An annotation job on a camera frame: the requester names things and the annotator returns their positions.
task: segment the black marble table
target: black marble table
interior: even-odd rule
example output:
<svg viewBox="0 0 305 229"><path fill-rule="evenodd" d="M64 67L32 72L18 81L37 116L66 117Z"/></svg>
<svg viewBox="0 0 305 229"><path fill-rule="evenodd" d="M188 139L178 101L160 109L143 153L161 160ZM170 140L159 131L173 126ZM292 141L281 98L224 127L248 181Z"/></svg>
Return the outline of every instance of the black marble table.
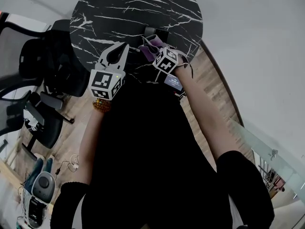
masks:
<svg viewBox="0 0 305 229"><path fill-rule="evenodd" d="M79 0L70 22L70 37L76 56L91 70L101 52L117 42L129 43L129 54L140 54L137 48L146 26L168 31L167 43L189 60L203 33L195 0Z"/></svg>

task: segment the glass panel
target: glass panel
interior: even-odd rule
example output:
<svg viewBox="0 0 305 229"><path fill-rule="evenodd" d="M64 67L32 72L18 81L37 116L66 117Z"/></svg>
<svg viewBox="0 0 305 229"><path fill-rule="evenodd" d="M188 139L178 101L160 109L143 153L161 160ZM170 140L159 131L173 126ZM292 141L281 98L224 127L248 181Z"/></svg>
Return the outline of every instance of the glass panel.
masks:
<svg viewBox="0 0 305 229"><path fill-rule="evenodd" d="M234 130L238 132L241 139L252 148L266 163L271 166L286 184L305 203L305 179L303 179L285 160L278 154L273 156L273 150L254 136L251 132L243 128L236 121L231 120Z"/></svg>

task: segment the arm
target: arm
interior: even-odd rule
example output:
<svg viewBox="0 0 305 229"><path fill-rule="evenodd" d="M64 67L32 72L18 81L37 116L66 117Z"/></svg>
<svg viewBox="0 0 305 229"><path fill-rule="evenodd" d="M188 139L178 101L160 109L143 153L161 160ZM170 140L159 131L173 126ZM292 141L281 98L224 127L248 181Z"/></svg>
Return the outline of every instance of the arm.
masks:
<svg viewBox="0 0 305 229"><path fill-rule="evenodd" d="M226 123L204 90L191 78L184 67L177 68L175 74L186 92L192 112L210 146L214 160L216 161L225 152L238 151Z"/></svg>
<svg viewBox="0 0 305 229"><path fill-rule="evenodd" d="M95 149L105 113L93 109L81 140L79 152L79 169L74 173L75 181L90 184L94 162Z"/></svg>

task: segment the black sleeve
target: black sleeve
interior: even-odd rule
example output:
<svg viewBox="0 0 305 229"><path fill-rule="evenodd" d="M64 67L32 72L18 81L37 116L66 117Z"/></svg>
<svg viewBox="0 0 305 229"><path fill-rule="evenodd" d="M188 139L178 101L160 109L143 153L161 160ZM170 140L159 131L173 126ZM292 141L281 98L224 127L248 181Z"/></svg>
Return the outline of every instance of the black sleeve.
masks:
<svg viewBox="0 0 305 229"><path fill-rule="evenodd" d="M54 204L51 229L72 228L76 208L89 186L80 182L68 182L62 185L61 194Z"/></svg>
<svg viewBox="0 0 305 229"><path fill-rule="evenodd" d="M222 154L216 161L217 175L233 199L245 225L267 229L275 213L256 166L238 151Z"/></svg>

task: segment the office chair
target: office chair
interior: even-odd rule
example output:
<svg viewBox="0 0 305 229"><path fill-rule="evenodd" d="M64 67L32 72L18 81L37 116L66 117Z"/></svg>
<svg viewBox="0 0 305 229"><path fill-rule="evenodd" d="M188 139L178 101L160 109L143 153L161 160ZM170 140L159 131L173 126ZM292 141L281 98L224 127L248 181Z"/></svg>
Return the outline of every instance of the office chair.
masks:
<svg viewBox="0 0 305 229"><path fill-rule="evenodd" d="M47 44L52 43L51 40L46 39L48 31L27 30L7 22L7 17L8 13L0 16L0 93L2 96L13 91L16 85L18 88L41 86L43 79L50 75L47 70L50 58L52 61L57 59L57 55L53 55L53 52L49 50L52 45L49 47ZM69 81L60 81L60 78L61 74L58 74L58 77L51 78L50 81L47 78L46 81L50 84L53 84L52 81L62 82L63 85L70 84ZM41 93L41 100L51 107L57 107L58 102L62 102L55 95L47 95L44 92ZM59 117L70 124L74 123L74 119L67 119L57 112L57 118Z"/></svg>
<svg viewBox="0 0 305 229"><path fill-rule="evenodd" d="M31 152L35 140L47 148L52 148L61 131L65 119L57 111L41 102L37 93L27 93L21 99L6 99L5 95L25 86L40 86L46 66L45 32L34 32L16 24L6 22L8 14L0 16L0 135L22 128L23 109L27 109L39 124L33 131L28 146L22 148L34 160Z"/></svg>
<svg viewBox="0 0 305 229"><path fill-rule="evenodd" d="M63 93L81 97L87 88L90 73L79 62L73 51L69 26L70 20L56 21L51 30L46 32L48 60L44 78L45 89L41 94L43 102L48 95L56 97ZM53 102L51 106L61 109L62 102L58 101L56 104L54 105Z"/></svg>
<svg viewBox="0 0 305 229"><path fill-rule="evenodd" d="M23 110L27 110L39 122L36 131L25 121ZM41 102L38 93L28 91L21 99L6 99L0 97L0 135L18 131L23 123L32 133L33 137L28 146L22 144L22 149L33 159L36 156L31 152L36 140L46 148L52 148L60 133L63 119L58 117L56 110Z"/></svg>
<svg viewBox="0 0 305 229"><path fill-rule="evenodd" d="M16 84L19 88L40 86L45 64L42 52L45 33L30 31L6 22L7 16L7 13L3 13L0 17L1 95L11 92Z"/></svg>
<svg viewBox="0 0 305 229"><path fill-rule="evenodd" d="M38 93L32 93L29 96L29 100L26 104L26 109L35 117L39 123L36 126L37 130L33 130L29 125L29 121L25 122L25 126L29 132L31 132L33 137L31 138L28 146L25 146L22 143L22 149L33 160L36 161L36 156L31 152L35 141L38 140L46 148L51 149L55 145L61 133L63 118L59 116L55 109L44 104L41 101Z"/></svg>

